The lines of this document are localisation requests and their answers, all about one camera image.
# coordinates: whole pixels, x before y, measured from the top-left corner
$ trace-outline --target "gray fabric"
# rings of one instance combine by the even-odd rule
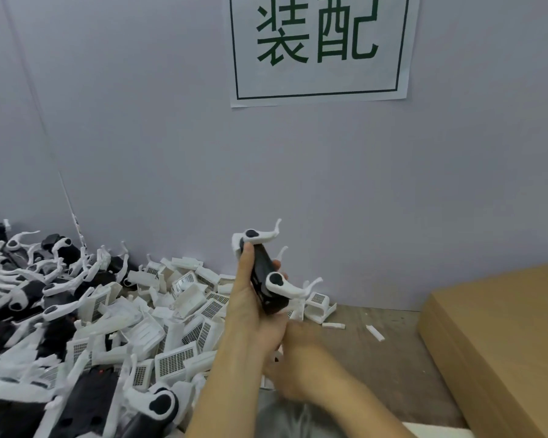
[[[346,438],[322,409],[260,390],[255,438]]]

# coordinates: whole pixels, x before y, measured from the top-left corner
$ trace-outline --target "wooden surface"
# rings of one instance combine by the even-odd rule
[[[321,328],[321,338],[337,360],[363,381],[398,419],[466,428],[467,423],[418,332],[419,312],[338,306]],[[386,338],[379,342],[365,326]]]

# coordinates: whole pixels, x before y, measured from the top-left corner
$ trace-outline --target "forearm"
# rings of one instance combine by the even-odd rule
[[[349,438],[411,438],[404,427],[373,393],[345,373],[330,381],[318,404],[333,416]]]
[[[253,438],[263,356],[239,332],[224,333],[186,438]]]

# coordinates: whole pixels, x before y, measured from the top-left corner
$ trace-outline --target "blurred hand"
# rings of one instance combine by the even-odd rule
[[[266,363],[266,375],[285,398],[323,406],[329,391],[351,378],[318,341],[315,326],[290,321],[282,340],[284,357]]]
[[[280,262],[273,261],[276,270]],[[232,336],[249,338],[251,347],[266,357],[278,348],[284,332],[288,316],[285,312],[266,316],[250,282],[254,267],[254,245],[244,244],[244,252],[240,257],[238,271],[227,306],[226,333]]]

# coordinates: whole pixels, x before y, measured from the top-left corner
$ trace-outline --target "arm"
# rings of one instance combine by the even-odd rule
[[[285,397],[325,409],[350,438],[414,436],[318,344],[307,324],[291,322],[283,347],[283,360],[268,364],[265,373]]]
[[[226,330],[186,438],[254,436],[264,359],[282,340],[287,316],[260,313],[249,282],[253,266],[254,246],[246,243],[227,306]]]

